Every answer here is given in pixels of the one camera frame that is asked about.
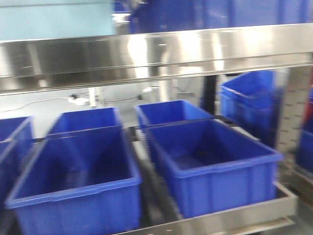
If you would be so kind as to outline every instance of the blue plastic bin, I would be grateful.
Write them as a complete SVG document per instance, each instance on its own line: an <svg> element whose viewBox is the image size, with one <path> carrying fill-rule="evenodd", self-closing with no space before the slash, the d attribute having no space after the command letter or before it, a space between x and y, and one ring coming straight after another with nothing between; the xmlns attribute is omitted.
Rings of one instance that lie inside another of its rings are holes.
<svg viewBox="0 0 313 235"><path fill-rule="evenodd" d="M0 211L32 144L32 117L0 119Z"/></svg>
<svg viewBox="0 0 313 235"><path fill-rule="evenodd" d="M16 142L0 142L0 212L20 172Z"/></svg>
<svg viewBox="0 0 313 235"><path fill-rule="evenodd" d="M113 0L0 0L0 40L112 35Z"/></svg>
<svg viewBox="0 0 313 235"><path fill-rule="evenodd" d="M174 100L135 106L141 129L170 122L213 118L206 111L187 100Z"/></svg>
<svg viewBox="0 0 313 235"><path fill-rule="evenodd" d="M131 32L307 23L310 13L310 0L146 0L132 12Z"/></svg>
<svg viewBox="0 0 313 235"><path fill-rule="evenodd" d="M107 235L139 227L139 171L123 130L46 139L6 200L24 235Z"/></svg>
<svg viewBox="0 0 313 235"><path fill-rule="evenodd" d="M214 120L146 129L185 218L275 198L282 154Z"/></svg>
<svg viewBox="0 0 313 235"><path fill-rule="evenodd" d="M115 0L114 1L114 13L130 13L130 9L125 1Z"/></svg>
<svg viewBox="0 0 313 235"><path fill-rule="evenodd" d="M59 138L71 136L82 130L93 131L107 128L122 128L116 107L62 113L48 131L47 136Z"/></svg>
<svg viewBox="0 0 313 235"><path fill-rule="evenodd" d="M0 119L0 142L16 141L17 167L33 145L32 120L33 117Z"/></svg>
<svg viewBox="0 0 313 235"><path fill-rule="evenodd" d="M260 138L275 143L274 72L243 73L221 84L221 114Z"/></svg>

